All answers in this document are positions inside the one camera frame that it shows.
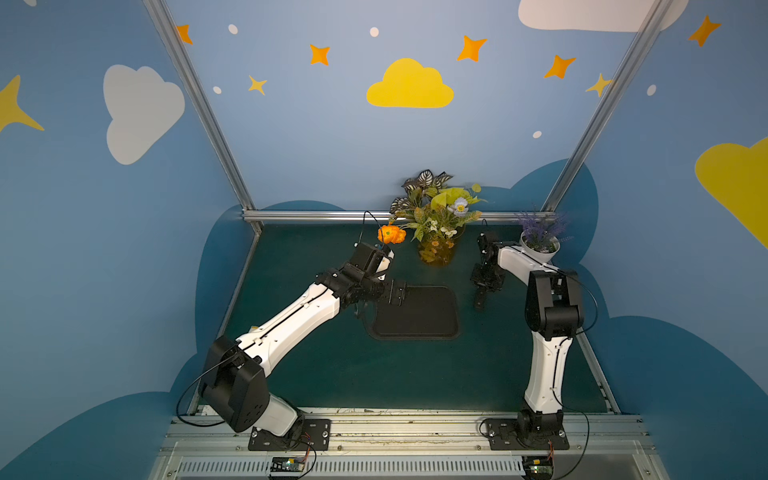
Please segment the black plastic cutting board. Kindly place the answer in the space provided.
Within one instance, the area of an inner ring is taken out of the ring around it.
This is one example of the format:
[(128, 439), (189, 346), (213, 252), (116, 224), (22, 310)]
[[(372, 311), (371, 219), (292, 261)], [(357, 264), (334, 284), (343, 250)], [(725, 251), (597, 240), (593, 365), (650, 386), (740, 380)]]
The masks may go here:
[(442, 341), (460, 334), (456, 295), (446, 286), (389, 283), (357, 316), (368, 334), (381, 341)]

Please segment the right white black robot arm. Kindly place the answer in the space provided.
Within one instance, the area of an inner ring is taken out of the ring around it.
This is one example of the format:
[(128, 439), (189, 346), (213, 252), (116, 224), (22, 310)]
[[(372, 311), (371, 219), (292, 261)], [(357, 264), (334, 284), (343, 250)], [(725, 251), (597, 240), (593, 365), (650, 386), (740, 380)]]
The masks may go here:
[(471, 273), (476, 287), (474, 308), (485, 307), (489, 293), (501, 289), (505, 275), (526, 286), (524, 320), (533, 352), (520, 420), (536, 429), (563, 416), (562, 381), (568, 350), (585, 320), (581, 284), (574, 273), (550, 263), (552, 256), (522, 244), (504, 244), (493, 232), (477, 237), (481, 261)]

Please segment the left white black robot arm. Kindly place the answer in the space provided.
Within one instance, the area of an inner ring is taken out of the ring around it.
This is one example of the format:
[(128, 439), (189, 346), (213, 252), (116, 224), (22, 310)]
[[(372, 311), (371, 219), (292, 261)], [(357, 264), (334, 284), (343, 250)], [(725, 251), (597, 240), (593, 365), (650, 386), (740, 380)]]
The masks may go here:
[(217, 338), (208, 350), (203, 373), (193, 382), (200, 397), (237, 433), (255, 426), (286, 436), (299, 412), (269, 391), (267, 378), (296, 345), (342, 309), (379, 299), (387, 273), (387, 266), (368, 272), (351, 264), (322, 272), (263, 325), (235, 340)]

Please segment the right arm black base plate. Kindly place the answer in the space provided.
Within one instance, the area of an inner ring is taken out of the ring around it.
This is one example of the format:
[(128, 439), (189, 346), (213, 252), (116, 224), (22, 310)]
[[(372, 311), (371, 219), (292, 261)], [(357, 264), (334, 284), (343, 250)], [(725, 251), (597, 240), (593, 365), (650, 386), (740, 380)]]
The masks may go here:
[(483, 419), (479, 433), (495, 451), (569, 450), (563, 420), (562, 410), (544, 414), (525, 409), (515, 418)]

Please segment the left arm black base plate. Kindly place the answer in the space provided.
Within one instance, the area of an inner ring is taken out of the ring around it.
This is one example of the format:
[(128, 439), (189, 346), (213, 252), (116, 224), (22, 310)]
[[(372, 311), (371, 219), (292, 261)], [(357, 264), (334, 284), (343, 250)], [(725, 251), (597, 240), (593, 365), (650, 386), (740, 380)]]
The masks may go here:
[(254, 427), (248, 442), (249, 451), (299, 451), (308, 446), (315, 451), (327, 451), (332, 421), (325, 418), (299, 418), (286, 434), (279, 436), (266, 429)]

